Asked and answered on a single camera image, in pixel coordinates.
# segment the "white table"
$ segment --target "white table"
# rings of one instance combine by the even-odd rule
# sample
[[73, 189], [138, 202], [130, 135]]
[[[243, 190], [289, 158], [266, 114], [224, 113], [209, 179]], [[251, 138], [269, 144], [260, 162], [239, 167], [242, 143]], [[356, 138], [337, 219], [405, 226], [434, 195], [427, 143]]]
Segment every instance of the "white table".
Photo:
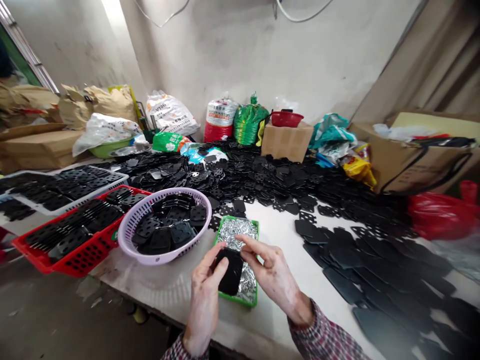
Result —
[[[302, 248], [303, 239], [296, 233], [294, 224], [298, 216], [287, 211], [280, 213], [257, 201], [245, 206], [248, 218], [260, 223], [259, 240], [283, 250], [300, 289], [315, 300], [331, 321], [350, 333], [368, 356], [375, 360], [383, 359], [363, 335], [351, 312], [352, 306], [343, 300], [325, 278], [322, 269]], [[344, 227], [348, 230], [350, 226], [360, 225], [341, 218], [321, 216], [317, 210], [315, 215], [317, 225], [329, 229]], [[16, 235], [22, 235], [49, 219], [35, 213], [24, 220], [2, 226]], [[91, 275], [157, 314], [184, 325], [190, 310], [191, 271], [213, 245], [214, 239], [214, 231], [208, 229], [199, 244], [186, 255], [168, 264], [152, 267], [141, 265], [117, 248]], [[431, 245], [423, 239], [418, 241], [427, 247]], [[457, 287], [454, 296], [480, 307], [480, 286], [477, 283], [456, 271], [452, 271], [447, 280]], [[219, 304], [218, 326], [212, 337], [215, 342], [252, 359], [301, 359], [291, 339], [286, 316], [261, 288], [258, 290], [258, 305], [254, 309], [223, 298], [219, 299]], [[441, 311], [435, 310], [432, 316], [453, 326]], [[435, 334], [429, 337], [440, 342]], [[424, 359], [418, 349], [413, 351], [419, 359]]]

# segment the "concrete floor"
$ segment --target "concrete floor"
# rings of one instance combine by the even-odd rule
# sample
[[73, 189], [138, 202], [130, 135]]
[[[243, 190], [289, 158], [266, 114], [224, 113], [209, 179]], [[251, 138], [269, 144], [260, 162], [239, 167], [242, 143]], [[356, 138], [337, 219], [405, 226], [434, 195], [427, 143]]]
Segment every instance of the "concrete floor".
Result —
[[127, 301], [88, 279], [43, 275], [24, 258], [0, 265], [0, 359], [159, 360], [169, 328], [136, 324]]

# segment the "red basket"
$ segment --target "red basket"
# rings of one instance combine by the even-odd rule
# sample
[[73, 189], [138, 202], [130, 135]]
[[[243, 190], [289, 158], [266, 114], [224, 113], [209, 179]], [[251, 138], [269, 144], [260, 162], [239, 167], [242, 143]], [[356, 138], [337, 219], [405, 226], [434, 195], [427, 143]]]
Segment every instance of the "red basket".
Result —
[[294, 112], [273, 111], [271, 113], [271, 124], [279, 128], [296, 128], [303, 118], [303, 115]]
[[[120, 185], [109, 192], [97, 196], [96, 199], [105, 200], [108, 193], [118, 188], [131, 189], [133, 194], [151, 194], [151, 192], [143, 191], [135, 187]], [[110, 250], [119, 246], [117, 242], [117, 230], [122, 222], [122, 219], [124, 218], [123, 216], [110, 226], [104, 228], [102, 231], [95, 233], [91, 239], [77, 247], [71, 253], [54, 264], [51, 263], [47, 251], [31, 248], [25, 243], [25, 238], [28, 235], [38, 231], [48, 224], [58, 223], [60, 220], [71, 216], [77, 210], [78, 207], [60, 215], [59, 217], [54, 218], [46, 224], [43, 224], [42, 226], [39, 226], [36, 229], [26, 233], [25, 235], [17, 237], [12, 241], [12, 244], [18, 249], [18, 251], [24, 254], [28, 261], [30, 261], [41, 273], [50, 274], [57, 272], [70, 275], [74, 278], [83, 278], [107, 257]]]

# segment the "cable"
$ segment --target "cable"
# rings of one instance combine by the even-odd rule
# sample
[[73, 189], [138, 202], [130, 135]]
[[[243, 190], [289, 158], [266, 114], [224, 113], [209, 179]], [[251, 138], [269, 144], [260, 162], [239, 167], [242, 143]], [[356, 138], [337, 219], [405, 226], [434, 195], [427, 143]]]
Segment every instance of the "cable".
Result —
[[165, 20], [165, 22], [162, 24], [162, 25], [158, 25], [155, 21], [153, 21], [144, 11], [143, 9], [140, 7], [139, 3], [137, 2], [137, 0], [133, 0], [135, 1], [135, 4], [138, 6], [138, 8], [140, 9], [141, 13], [143, 14], [143, 16], [145, 16], [148, 20], [151, 21], [151, 23], [153, 25], [155, 25], [157, 28], [161, 29], [163, 28], [174, 16], [177, 16], [178, 14], [180, 14], [186, 7], [187, 5], [189, 4], [190, 0], [186, 0], [186, 3], [185, 5], [183, 5], [179, 10], [175, 11], [172, 15], [170, 15], [168, 17], [167, 20]]
[[318, 14], [320, 14], [323, 10], [325, 10], [327, 8], [328, 5], [330, 5], [334, 0], [329, 0], [326, 5], [324, 7], [322, 7], [320, 10], [318, 10], [315, 14], [313, 14], [312, 16], [309, 16], [307, 18], [304, 18], [304, 19], [296, 19], [296, 18], [293, 18], [291, 17], [290, 15], [287, 14], [287, 12], [285, 11], [284, 7], [282, 6], [282, 4], [280, 3], [280, 0], [276, 0], [276, 3], [278, 5], [278, 8], [280, 9], [280, 11], [283, 13], [283, 15], [285, 15], [285, 17], [290, 20], [291, 22], [293, 23], [304, 23], [308, 20], [311, 20], [313, 19], [314, 17], [316, 17]]

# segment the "wrist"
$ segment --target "wrist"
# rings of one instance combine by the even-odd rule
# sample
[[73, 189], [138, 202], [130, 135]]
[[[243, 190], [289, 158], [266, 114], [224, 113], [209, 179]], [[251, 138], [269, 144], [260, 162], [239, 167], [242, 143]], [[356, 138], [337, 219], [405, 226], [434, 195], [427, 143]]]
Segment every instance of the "wrist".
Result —
[[314, 323], [312, 301], [307, 295], [298, 290], [292, 310], [287, 315], [297, 327], [310, 327]]
[[194, 334], [187, 326], [181, 342], [185, 350], [192, 357], [199, 358], [207, 351], [210, 344], [210, 337]]

